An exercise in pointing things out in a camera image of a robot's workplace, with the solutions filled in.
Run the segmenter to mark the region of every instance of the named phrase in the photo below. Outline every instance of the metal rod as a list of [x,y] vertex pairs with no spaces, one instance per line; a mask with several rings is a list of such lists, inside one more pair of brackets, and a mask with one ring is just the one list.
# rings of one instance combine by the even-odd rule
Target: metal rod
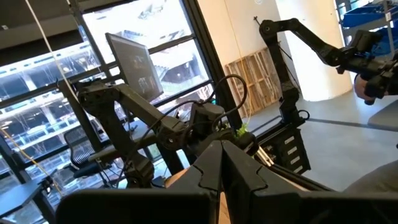
[[386,23],[387,23],[387,32],[388,32],[388,40],[390,43],[391,58],[393,58],[394,54],[395,54],[394,39],[392,38],[391,23],[390,23],[390,21],[387,21],[387,13],[389,13],[387,0],[383,0],[383,8],[384,8],[384,15],[385,15],[384,19],[386,20]]

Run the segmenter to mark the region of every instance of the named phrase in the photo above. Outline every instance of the black mesh chair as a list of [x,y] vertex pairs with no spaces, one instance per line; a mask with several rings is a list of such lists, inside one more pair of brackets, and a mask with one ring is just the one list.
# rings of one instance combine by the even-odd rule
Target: black mesh chair
[[73,164],[73,177],[87,177],[100,174],[104,185],[107,185],[106,179],[102,175],[102,171],[109,169],[111,165],[104,165],[96,161],[88,161],[88,158],[95,153],[86,133],[81,126],[75,127],[67,131],[63,137],[70,148],[70,161]]

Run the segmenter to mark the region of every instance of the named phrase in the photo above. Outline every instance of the black robotic arm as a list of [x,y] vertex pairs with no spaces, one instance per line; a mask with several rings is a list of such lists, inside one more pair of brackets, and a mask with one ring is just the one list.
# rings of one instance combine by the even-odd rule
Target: black robotic arm
[[[286,64],[277,40],[278,32],[288,30],[307,44],[324,64],[332,67],[338,66],[337,72],[339,74],[342,74],[345,70],[359,73],[361,78],[368,81],[365,89],[365,94],[368,96],[382,98],[385,91],[390,88],[391,82],[393,82],[392,77],[396,71],[397,57],[394,57],[390,62],[385,62],[376,60],[372,56],[373,46],[381,40],[381,36],[378,33],[359,30],[348,47],[337,49],[321,40],[298,19],[276,22],[265,20],[261,23],[259,31],[271,52],[282,86],[282,97],[298,95],[296,91],[291,93],[293,90],[290,89],[294,88],[294,86],[287,73]],[[294,100],[290,100],[289,104],[295,103]],[[373,101],[367,101],[366,103],[371,105]]]

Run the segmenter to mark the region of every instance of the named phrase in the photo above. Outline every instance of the floor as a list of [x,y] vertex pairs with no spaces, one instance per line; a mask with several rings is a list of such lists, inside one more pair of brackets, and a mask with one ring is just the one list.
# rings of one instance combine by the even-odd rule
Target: floor
[[[367,106],[349,92],[321,102],[300,100],[297,108],[309,111],[313,119],[300,127],[312,167],[303,175],[335,190],[344,190],[367,172],[398,159],[397,132],[358,127],[367,125],[371,116],[397,99],[388,96]],[[252,116],[248,130],[262,133],[280,119],[259,126],[278,115],[278,104],[272,105]],[[328,121],[342,121],[345,125]]]

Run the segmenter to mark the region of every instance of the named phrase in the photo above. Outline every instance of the green object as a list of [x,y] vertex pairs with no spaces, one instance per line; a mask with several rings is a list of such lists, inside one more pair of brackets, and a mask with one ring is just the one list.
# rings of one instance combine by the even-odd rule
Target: green object
[[244,133],[246,133],[246,128],[248,127],[248,124],[243,124],[241,128],[236,132],[236,137],[240,138]]

